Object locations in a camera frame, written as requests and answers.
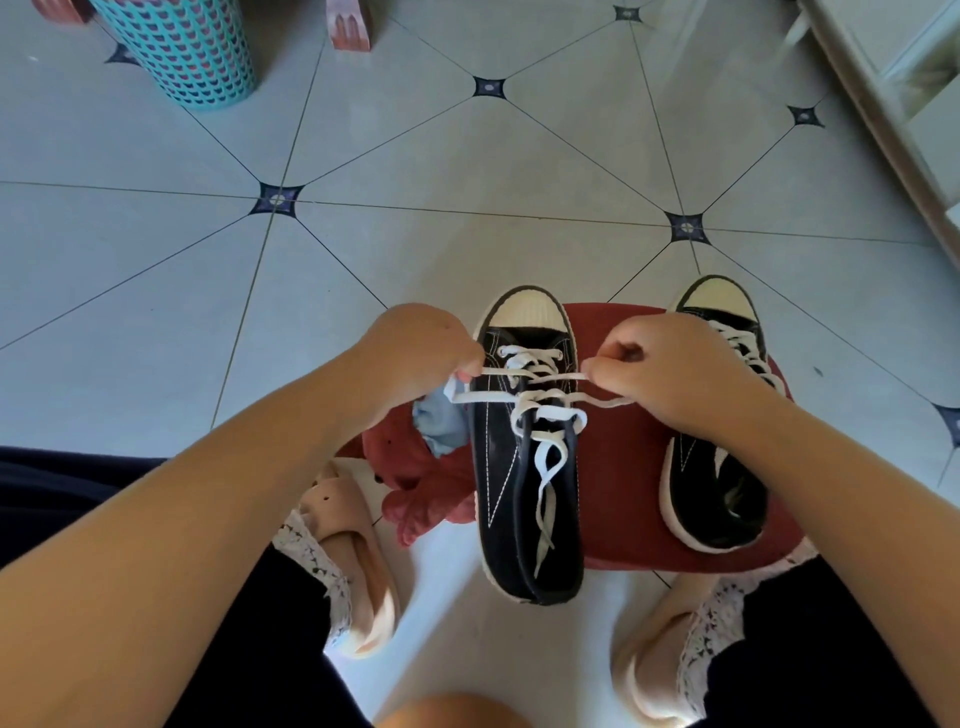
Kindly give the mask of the person's right hand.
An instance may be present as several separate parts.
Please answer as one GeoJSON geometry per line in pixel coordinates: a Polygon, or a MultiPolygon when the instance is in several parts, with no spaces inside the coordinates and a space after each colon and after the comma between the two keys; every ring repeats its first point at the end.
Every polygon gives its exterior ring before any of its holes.
{"type": "Polygon", "coordinates": [[[705,321],[688,314],[632,317],[619,322],[604,342],[608,339],[643,347],[642,395],[625,398],[675,431],[725,443],[742,421],[779,395],[705,321]]]}

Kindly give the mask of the round red stool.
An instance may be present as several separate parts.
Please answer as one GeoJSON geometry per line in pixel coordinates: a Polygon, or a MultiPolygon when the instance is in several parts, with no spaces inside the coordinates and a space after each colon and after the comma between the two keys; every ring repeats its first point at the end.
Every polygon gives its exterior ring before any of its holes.
{"type": "MultiPolygon", "coordinates": [[[[657,312],[623,304],[562,307],[575,338],[578,374],[582,355],[595,355],[613,325],[631,314],[657,312]]],[[[598,400],[615,398],[600,398],[599,389],[583,380],[578,392],[598,400]]],[[[659,504],[666,448],[678,433],[630,401],[614,408],[578,407],[587,416],[577,446],[583,568],[746,573],[779,562],[803,540],[786,507],[769,494],[766,525],[754,544],[724,554],[687,547],[666,526],[659,504]]]]}

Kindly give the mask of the teal plastic laundry basket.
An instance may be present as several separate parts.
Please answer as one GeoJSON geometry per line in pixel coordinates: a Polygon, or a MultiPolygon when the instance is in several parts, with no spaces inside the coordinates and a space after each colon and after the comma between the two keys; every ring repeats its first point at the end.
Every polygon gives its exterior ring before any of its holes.
{"type": "Polygon", "coordinates": [[[239,0],[89,0],[163,93],[216,111],[258,86],[239,0]]]}

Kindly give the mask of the pink slipper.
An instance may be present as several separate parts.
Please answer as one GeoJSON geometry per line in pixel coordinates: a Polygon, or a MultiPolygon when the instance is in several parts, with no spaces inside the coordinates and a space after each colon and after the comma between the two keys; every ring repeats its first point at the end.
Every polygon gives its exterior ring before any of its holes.
{"type": "Polygon", "coordinates": [[[327,647],[365,659],[395,636],[402,598],[364,492],[348,468],[323,465],[272,539],[326,589],[327,647]]]}
{"type": "Polygon", "coordinates": [[[682,573],[615,651],[611,683],[640,728],[688,728],[697,722],[678,688],[678,671],[693,617],[718,577],[682,573]]]}

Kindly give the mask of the person's left forearm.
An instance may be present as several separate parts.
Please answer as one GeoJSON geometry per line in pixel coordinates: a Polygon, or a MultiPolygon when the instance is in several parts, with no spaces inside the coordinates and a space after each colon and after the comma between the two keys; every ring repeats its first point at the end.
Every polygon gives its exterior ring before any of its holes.
{"type": "Polygon", "coordinates": [[[0,728],[161,728],[308,480],[396,377],[367,346],[0,569],[0,728]]]}

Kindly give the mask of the white shoelace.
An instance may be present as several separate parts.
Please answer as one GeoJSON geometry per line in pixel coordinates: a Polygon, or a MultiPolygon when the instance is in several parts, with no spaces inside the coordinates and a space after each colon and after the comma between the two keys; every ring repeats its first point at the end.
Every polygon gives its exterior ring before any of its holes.
{"type": "Polygon", "coordinates": [[[745,365],[762,378],[782,396],[787,396],[786,384],[771,368],[758,335],[748,330],[737,329],[721,321],[709,320],[708,324],[720,334],[745,365]]]}
{"type": "Polygon", "coordinates": [[[556,549],[553,531],[557,518],[557,492],[553,480],[570,460],[571,446],[567,444],[566,426],[579,435],[588,422],[587,413],[577,407],[586,404],[599,408],[629,405],[625,397],[598,399],[589,394],[567,392],[560,383],[583,381],[578,372],[561,373],[558,364],[564,354],[558,348],[529,348],[521,345],[501,345],[496,354],[504,360],[501,366],[485,367],[482,374],[506,378],[514,393],[495,390],[487,392],[458,391],[459,380],[451,376],[443,387],[443,394],[454,405],[503,404],[512,406],[510,429],[522,436],[522,420],[531,417],[531,440],[535,444],[534,468],[539,476],[536,489],[534,519],[539,530],[536,544],[533,577],[538,577],[549,554],[556,549]]]}

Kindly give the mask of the person's right forearm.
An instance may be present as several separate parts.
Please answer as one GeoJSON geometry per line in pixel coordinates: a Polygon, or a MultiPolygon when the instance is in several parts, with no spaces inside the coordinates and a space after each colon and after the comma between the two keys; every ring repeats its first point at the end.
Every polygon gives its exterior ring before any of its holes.
{"type": "Polygon", "coordinates": [[[940,728],[960,728],[960,509],[749,375],[694,419],[783,499],[940,728]]]}

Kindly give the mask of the light blue cloth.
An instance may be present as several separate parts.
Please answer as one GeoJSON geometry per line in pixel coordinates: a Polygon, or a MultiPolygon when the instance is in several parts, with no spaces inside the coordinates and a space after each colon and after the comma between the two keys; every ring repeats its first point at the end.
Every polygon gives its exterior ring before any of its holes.
{"type": "Polygon", "coordinates": [[[456,377],[412,403],[412,423],[430,454],[437,459],[451,455],[471,440],[467,407],[456,400],[465,384],[456,377]]]}

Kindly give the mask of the black canvas sneaker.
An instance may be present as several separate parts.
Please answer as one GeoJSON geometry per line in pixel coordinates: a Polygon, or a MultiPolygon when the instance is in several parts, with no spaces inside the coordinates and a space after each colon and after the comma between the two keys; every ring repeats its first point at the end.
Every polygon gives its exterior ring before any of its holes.
{"type": "MultiPolygon", "coordinates": [[[[719,274],[700,277],[679,296],[673,311],[708,325],[715,320],[756,334],[771,366],[759,314],[747,291],[731,278],[719,274]]],[[[760,540],[767,522],[769,491],[726,449],[678,434],[666,447],[658,504],[666,527],[685,546],[695,552],[724,554],[760,540]]]]}
{"type": "MultiPolygon", "coordinates": [[[[560,373],[579,373],[570,320],[558,299],[546,289],[518,286],[490,306],[478,324],[476,340],[486,353],[485,367],[501,366],[501,345],[529,349],[558,349],[560,373]]],[[[559,383],[566,392],[578,392],[578,381],[559,383]]],[[[481,373],[465,391],[515,393],[506,377],[481,373]]],[[[535,443],[531,417],[522,419],[521,436],[511,430],[513,407],[503,403],[466,404],[475,476],[475,517],[488,579],[513,601],[553,606],[571,601],[580,591],[584,553],[580,529],[577,467],[579,435],[566,425],[570,459],[553,484],[557,517],[553,531],[556,548],[549,552],[538,577],[533,576],[540,530],[535,520],[540,477],[534,467],[535,443]]]]}

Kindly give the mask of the white furniture frame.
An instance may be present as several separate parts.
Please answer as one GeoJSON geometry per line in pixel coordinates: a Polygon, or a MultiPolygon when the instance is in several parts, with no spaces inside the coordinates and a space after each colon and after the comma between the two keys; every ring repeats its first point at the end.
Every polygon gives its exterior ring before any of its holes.
{"type": "Polygon", "coordinates": [[[904,190],[960,270],[960,0],[796,0],[904,190]]]}

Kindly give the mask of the red cloth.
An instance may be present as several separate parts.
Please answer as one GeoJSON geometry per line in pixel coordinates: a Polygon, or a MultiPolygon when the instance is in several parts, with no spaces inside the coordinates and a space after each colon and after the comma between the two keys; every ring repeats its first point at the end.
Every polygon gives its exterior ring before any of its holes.
{"type": "Polygon", "coordinates": [[[383,519],[400,546],[411,547],[442,522],[475,522],[475,475],[471,446],[435,456],[414,425],[413,403],[394,407],[361,435],[364,456],[389,492],[383,519]]]}

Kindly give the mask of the pink stool leg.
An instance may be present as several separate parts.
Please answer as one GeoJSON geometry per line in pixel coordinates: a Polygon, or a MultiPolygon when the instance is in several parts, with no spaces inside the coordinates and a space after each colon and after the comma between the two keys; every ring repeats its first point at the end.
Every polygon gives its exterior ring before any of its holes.
{"type": "Polygon", "coordinates": [[[30,0],[40,16],[55,25],[83,26],[96,14],[90,0],[30,0]]]}
{"type": "Polygon", "coordinates": [[[330,43],[337,51],[370,53],[373,20],[370,0],[324,0],[330,43]]]}

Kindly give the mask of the dark trousers with lace trim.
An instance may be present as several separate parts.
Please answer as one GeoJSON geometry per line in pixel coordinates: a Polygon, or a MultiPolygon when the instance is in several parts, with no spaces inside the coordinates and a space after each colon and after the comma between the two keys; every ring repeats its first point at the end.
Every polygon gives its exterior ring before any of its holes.
{"type": "MultiPolygon", "coordinates": [[[[0,568],[164,463],[0,445],[0,568]]],[[[333,591],[268,546],[166,728],[373,728],[324,653],[333,591]]],[[[613,671],[627,707],[654,640],[686,626],[676,667],[690,728],[938,728],[870,618],[820,556],[736,574],[680,574],[613,671]]]]}

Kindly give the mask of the person's left hand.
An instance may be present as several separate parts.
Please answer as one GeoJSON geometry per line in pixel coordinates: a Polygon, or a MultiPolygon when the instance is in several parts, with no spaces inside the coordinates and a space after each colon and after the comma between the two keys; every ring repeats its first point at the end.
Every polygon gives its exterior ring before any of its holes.
{"type": "Polygon", "coordinates": [[[446,310],[409,302],[385,311],[343,354],[356,423],[370,427],[447,383],[459,347],[482,346],[446,310]]]}

